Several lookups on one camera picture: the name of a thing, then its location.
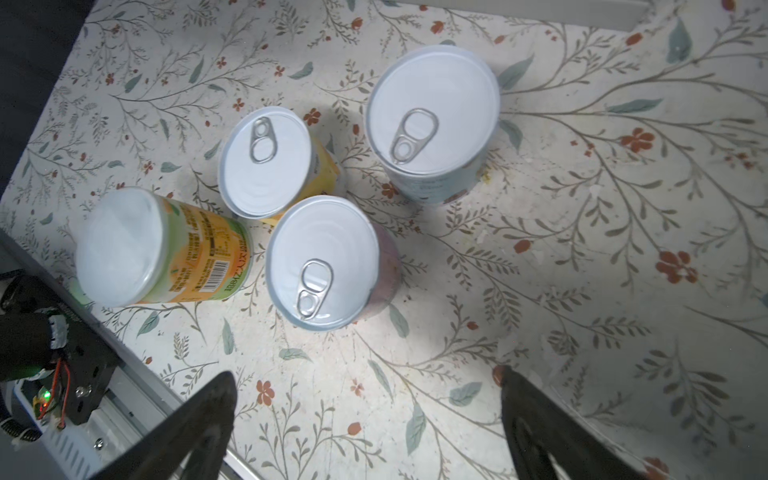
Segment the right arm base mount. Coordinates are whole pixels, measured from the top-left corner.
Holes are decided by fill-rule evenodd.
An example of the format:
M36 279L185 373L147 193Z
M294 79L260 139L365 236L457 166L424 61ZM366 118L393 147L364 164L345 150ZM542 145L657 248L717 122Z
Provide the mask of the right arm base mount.
M92 302L67 296L22 270L1 275L1 383L27 385L26 423L1 401L1 432L35 442L51 420L63 430L85 424L121 360L90 325Z

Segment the teal can pull tab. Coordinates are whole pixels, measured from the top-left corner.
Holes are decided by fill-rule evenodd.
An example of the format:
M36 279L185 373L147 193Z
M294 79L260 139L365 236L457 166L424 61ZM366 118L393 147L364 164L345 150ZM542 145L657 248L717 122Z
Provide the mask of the teal can pull tab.
M370 147L408 199L450 203L479 181L501 107L489 66L451 45L414 50L376 83L365 109Z

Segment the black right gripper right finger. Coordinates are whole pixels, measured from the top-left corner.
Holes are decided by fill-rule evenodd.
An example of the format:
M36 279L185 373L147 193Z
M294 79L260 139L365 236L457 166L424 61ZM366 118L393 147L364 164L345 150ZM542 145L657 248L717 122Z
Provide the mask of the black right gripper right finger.
M517 476L555 479L642 479L554 401L511 367L501 371L501 420Z

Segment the green orange can plastic lid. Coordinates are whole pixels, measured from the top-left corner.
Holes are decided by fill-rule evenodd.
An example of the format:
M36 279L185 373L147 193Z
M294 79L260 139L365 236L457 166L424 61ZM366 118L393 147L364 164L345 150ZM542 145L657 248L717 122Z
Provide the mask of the green orange can plastic lid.
M84 294L105 307L225 300L251 267L240 222L138 187L105 195L75 253Z

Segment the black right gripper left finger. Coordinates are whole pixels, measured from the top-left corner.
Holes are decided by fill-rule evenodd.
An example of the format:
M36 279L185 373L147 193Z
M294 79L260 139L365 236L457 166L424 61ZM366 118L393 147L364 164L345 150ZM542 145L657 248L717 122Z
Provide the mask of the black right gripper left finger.
M122 456L97 472L96 479L183 479L219 476L234 428L237 387L221 372Z

